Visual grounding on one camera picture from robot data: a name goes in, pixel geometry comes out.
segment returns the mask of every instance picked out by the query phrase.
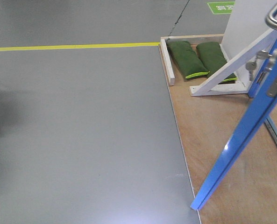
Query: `green sandbag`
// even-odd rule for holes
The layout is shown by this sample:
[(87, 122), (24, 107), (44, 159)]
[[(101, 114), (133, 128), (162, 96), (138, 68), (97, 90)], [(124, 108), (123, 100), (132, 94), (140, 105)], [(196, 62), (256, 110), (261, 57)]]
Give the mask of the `green sandbag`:
[(209, 73), (188, 41), (170, 42), (167, 47), (174, 62), (186, 79), (204, 76)]
[[(203, 62), (204, 66), (210, 71), (207, 78), (227, 63), (221, 51), (220, 45), (217, 42), (200, 43), (196, 49), (198, 50), (199, 58)], [(235, 80), (237, 80), (237, 77), (234, 73), (232, 73), (225, 80), (223, 80), (222, 83)]]

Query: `blue door frame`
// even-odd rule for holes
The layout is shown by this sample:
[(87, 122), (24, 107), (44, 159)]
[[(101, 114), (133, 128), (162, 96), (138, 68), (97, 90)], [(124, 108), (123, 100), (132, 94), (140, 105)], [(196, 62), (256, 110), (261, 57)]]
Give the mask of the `blue door frame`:
[(216, 190), (219, 183), (277, 104), (277, 93), (272, 97), (270, 96), (271, 94), (268, 94), (270, 93), (270, 87), (276, 81), (277, 61), (202, 184), (191, 204), (192, 209), (199, 210), (205, 205), (206, 201)]

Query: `yellow floor line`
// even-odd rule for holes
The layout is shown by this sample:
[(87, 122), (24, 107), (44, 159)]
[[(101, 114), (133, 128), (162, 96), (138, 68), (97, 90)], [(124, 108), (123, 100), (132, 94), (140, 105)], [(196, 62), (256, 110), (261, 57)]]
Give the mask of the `yellow floor line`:
[(55, 46), (32, 46), (32, 47), (2, 47), (0, 51), (18, 50), (59, 50), (59, 49), (89, 49), (89, 48), (131, 48), (158, 46), (159, 42), (142, 43), (109, 43), (109, 44), (83, 44), (83, 45), (55, 45)]

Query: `white wall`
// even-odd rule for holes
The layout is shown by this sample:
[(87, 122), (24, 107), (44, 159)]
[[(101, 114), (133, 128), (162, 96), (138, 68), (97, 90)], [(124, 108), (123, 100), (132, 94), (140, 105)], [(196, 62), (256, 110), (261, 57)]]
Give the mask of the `white wall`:
[[(221, 43), (229, 59), (269, 29), (265, 24), (265, 16), (276, 3), (277, 0), (235, 1)], [(237, 73), (239, 79), (248, 87), (250, 85), (248, 71), (241, 67)]]

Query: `white wooden frame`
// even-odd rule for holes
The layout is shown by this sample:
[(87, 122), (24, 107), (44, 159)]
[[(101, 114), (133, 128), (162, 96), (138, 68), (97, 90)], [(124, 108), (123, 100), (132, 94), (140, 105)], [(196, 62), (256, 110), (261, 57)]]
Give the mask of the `white wooden frame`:
[[(170, 55), (167, 50), (166, 41), (189, 41), (192, 45), (203, 42), (219, 42), (221, 43), (223, 35), (194, 35), (194, 36), (173, 36), (173, 37), (161, 37), (160, 52), (163, 62), (164, 72), (168, 79), (169, 85), (174, 85), (175, 76), (173, 73)], [(249, 84), (242, 83), (239, 79), (235, 84), (222, 84), (218, 85), (231, 73), (237, 71), (247, 61), (253, 58), (256, 53), (262, 49), (269, 47), (277, 37), (277, 31), (268, 29), (261, 36), (255, 39), (250, 45), (244, 48), (239, 54), (228, 61), (222, 68), (210, 76), (206, 81), (198, 86), (190, 86), (190, 92), (192, 96), (206, 96), (206, 95), (223, 95), (223, 94), (240, 94), (247, 93), (249, 90)], [(227, 53), (224, 51), (222, 44), (220, 45), (225, 58)]]
[(190, 36), (171, 36), (171, 37), (161, 37), (159, 50), (161, 54), (161, 60), (164, 68), (164, 73), (168, 80), (169, 86), (175, 84), (175, 75), (173, 72), (173, 68), (171, 65), (171, 57), (167, 50), (166, 42), (172, 41), (189, 41), (191, 45), (200, 44), (204, 42), (218, 42), (221, 43), (223, 38), (223, 34), (216, 34), (216, 35), (190, 35)]

